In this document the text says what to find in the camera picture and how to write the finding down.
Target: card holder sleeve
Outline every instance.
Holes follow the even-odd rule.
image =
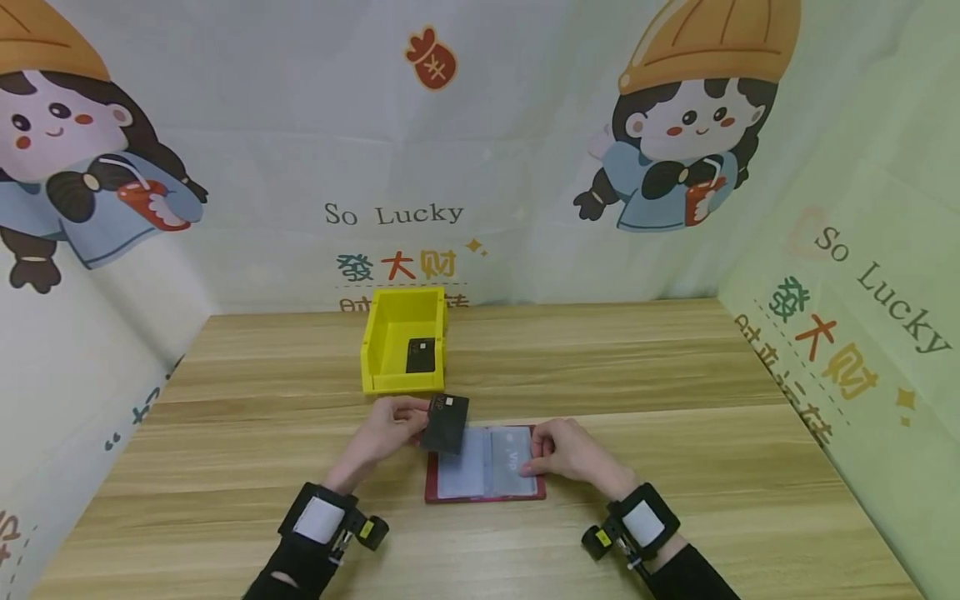
[[[430,453],[428,503],[543,500],[543,477],[521,477],[530,460],[532,426],[469,427],[459,455]]]

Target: wooden table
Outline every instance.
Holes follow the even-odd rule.
[[[364,322],[210,319],[32,597],[240,597],[368,411]],[[448,335],[471,421],[576,416],[745,600],[920,598],[716,300],[454,310]],[[603,515],[593,490],[551,479],[544,502],[426,506],[425,462],[409,448],[357,492],[391,533],[376,553],[353,544],[324,597],[645,593],[621,557],[580,548]]]

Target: orange hat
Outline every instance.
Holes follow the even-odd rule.
[[[0,75],[59,71],[105,82],[103,59],[43,0],[0,0]]]
[[[620,93],[691,79],[779,82],[799,32],[800,0],[669,0],[620,76]]]

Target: cartoon girl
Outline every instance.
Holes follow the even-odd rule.
[[[206,190],[156,138],[79,33],[45,3],[0,0],[0,239],[14,288],[60,283],[59,241],[96,269],[203,216]]]
[[[580,218],[623,201],[625,231],[703,223],[750,176],[799,30],[800,0],[667,2],[620,76],[612,132],[591,140],[603,167]]]

